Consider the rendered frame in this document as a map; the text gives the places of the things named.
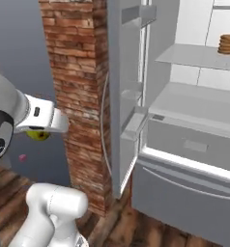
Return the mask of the grey fridge freezer drawer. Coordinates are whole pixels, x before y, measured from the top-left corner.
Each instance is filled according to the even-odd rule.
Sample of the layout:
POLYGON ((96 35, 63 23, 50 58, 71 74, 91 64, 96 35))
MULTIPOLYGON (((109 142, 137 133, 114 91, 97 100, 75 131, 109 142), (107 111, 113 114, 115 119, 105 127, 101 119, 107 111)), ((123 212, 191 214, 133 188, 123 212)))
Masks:
POLYGON ((222 247, 230 247, 230 197, 202 193, 176 185, 144 170, 174 171, 216 182, 230 182, 147 159, 136 162, 132 179, 132 206, 159 221, 222 247))

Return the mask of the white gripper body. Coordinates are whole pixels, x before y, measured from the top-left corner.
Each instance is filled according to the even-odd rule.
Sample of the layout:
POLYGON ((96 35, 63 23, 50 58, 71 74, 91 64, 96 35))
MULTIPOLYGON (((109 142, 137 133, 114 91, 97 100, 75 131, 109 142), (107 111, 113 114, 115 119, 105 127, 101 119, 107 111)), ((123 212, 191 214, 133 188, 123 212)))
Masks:
POLYGON ((66 133, 69 130, 68 116, 55 108, 49 129, 51 132, 66 133))

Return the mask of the grey fridge door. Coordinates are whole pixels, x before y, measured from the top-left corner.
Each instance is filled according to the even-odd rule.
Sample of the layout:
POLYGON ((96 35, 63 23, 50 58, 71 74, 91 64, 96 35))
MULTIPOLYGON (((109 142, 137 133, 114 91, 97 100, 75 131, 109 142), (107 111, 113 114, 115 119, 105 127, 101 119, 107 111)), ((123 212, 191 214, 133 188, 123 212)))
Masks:
POLYGON ((157 19, 157 7, 152 0, 107 0, 107 13, 112 192, 120 198, 147 119, 142 106, 145 31, 157 19))

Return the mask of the grey open fridge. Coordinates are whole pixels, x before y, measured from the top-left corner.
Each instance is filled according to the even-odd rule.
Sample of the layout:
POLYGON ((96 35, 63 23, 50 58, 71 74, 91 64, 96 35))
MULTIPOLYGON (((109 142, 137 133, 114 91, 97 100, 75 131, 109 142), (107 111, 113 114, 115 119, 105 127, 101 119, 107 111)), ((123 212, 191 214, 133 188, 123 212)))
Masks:
POLYGON ((230 182, 230 0, 152 0, 157 19, 145 31, 136 161, 144 158, 230 182))

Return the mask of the brown stacked cookies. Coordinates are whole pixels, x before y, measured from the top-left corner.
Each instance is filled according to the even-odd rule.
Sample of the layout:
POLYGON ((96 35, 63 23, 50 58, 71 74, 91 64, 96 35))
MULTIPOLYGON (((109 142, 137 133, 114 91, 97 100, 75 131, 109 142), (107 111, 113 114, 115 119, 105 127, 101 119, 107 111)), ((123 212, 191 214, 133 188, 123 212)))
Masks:
POLYGON ((220 36, 218 52, 223 54, 230 54, 230 35, 220 36))

